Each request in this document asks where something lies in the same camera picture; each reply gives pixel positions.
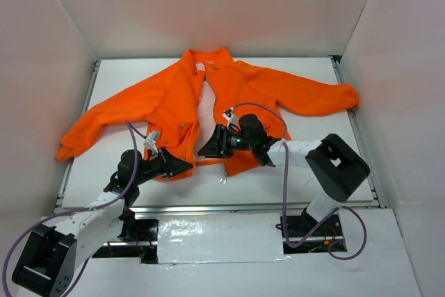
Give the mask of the orange zip-up jacket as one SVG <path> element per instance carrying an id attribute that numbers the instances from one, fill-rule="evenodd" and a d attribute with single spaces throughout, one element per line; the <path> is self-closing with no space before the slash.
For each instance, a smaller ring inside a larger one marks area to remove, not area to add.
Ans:
<path id="1" fill-rule="evenodd" d="M 223 112 L 234 107 L 239 115 L 255 114 L 274 137 L 285 135 L 277 119 L 280 109 L 316 117 L 359 105 L 356 90 L 347 83 L 330 85 L 235 61 L 226 49 L 209 53 L 188 50 L 166 69 L 90 108 L 91 125 L 103 131 L 106 126 L 146 122 L 149 130 L 160 133 L 158 146 L 199 166 L 195 144 L 204 125 L 197 110 L 204 83 L 215 96 L 214 121 L 224 122 Z"/>

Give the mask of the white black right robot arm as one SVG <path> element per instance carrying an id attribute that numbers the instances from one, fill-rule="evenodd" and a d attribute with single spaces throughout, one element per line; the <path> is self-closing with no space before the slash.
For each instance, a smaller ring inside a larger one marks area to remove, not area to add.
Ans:
<path id="1" fill-rule="evenodd" d="M 238 119 L 231 115 L 226 125 L 217 124 L 198 154 L 206 158 L 229 159 L 236 152 L 249 152 L 260 166 L 308 168 L 322 191 L 309 203 L 295 225 L 302 234 L 318 235 L 327 217 L 340 208 L 370 174 L 368 164 L 338 135 L 319 141 L 288 141 L 273 137 L 253 114 Z"/>

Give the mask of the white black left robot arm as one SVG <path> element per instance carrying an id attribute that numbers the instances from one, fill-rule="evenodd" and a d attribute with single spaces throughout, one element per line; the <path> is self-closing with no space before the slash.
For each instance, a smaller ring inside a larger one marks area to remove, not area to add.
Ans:
<path id="1" fill-rule="evenodd" d="M 122 153 L 117 170 L 103 192 L 85 209 L 56 224 L 39 223 L 24 245 L 12 281 L 39 296 L 66 296 L 79 281 L 88 260 L 106 242 L 126 241 L 136 233 L 130 209 L 139 185 L 168 179 L 193 168 L 162 147 L 150 159 L 137 150 Z"/>

